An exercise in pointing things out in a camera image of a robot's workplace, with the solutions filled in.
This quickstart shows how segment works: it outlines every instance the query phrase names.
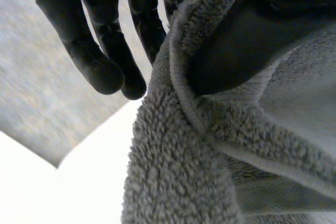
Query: gray floor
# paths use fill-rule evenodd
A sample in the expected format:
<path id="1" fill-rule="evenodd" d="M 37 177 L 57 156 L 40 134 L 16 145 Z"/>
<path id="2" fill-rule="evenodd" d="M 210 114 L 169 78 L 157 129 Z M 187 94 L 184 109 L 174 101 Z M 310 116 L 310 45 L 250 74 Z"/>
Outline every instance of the gray floor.
<path id="1" fill-rule="evenodd" d="M 127 0 L 120 23 L 146 81 L 151 74 Z M 162 0 L 159 13 L 167 28 Z M 54 166 L 127 100 L 100 95 L 74 67 L 34 0 L 0 0 L 0 130 Z"/>

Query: black glove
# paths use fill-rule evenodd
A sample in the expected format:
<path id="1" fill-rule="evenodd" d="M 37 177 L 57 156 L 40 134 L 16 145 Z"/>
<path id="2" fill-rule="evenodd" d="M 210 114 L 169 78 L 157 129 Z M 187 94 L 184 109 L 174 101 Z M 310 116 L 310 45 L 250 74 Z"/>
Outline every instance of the black glove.
<path id="1" fill-rule="evenodd" d="M 197 94 L 235 88 L 281 55 L 336 25 L 336 0 L 236 0 L 192 59 Z"/>
<path id="2" fill-rule="evenodd" d="M 93 40 L 81 0 L 36 0 L 76 67 L 98 92 L 113 94 L 121 89 L 128 99 L 142 97 L 146 92 L 146 83 L 121 31 L 118 0 L 83 2 L 105 55 Z M 150 62 L 154 63 L 165 38 L 157 14 L 158 0 L 129 0 L 129 4 L 142 45 Z"/>

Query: gray towel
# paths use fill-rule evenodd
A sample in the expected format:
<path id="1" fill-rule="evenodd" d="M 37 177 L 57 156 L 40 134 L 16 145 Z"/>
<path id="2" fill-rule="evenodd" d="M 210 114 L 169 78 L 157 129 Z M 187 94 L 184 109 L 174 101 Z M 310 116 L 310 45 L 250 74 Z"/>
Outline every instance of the gray towel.
<path id="1" fill-rule="evenodd" d="M 124 224 L 311 224 L 336 211 L 336 30 L 196 96 L 188 64 L 233 2 L 185 0 L 173 16 L 134 124 Z"/>

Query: hand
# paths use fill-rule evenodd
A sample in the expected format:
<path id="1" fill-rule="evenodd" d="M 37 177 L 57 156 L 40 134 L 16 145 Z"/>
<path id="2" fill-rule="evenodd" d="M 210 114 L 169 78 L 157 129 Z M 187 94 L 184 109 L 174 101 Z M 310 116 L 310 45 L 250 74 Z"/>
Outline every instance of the hand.
<path id="1" fill-rule="evenodd" d="M 236 0 L 192 59 L 197 94 L 235 88 L 281 55 L 336 25 L 336 0 Z"/>
<path id="2" fill-rule="evenodd" d="M 165 0 L 179 3 L 182 0 Z M 36 0 L 85 79 L 100 93 L 119 90 L 135 100 L 146 92 L 146 83 L 136 66 L 119 24 L 118 0 L 83 0 L 98 45 L 89 30 L 81 0 Z M 151 63 L 165 38 L 157 14 L 158 0 L 129 0 L 132 19 Z M 176 8 L 166 4 L 167 13 Z"/>

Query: white wall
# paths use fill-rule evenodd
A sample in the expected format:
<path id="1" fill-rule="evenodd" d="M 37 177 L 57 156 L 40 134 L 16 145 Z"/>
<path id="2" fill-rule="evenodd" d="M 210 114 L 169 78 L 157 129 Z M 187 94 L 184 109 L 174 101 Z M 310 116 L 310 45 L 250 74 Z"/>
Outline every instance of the white wall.
<path id="1" fill-rule="evenodd" d="M 0 133 L 0 223 L 119 223 L 132 124 L 140 104 L 126 104 L 58 170 Z"/>

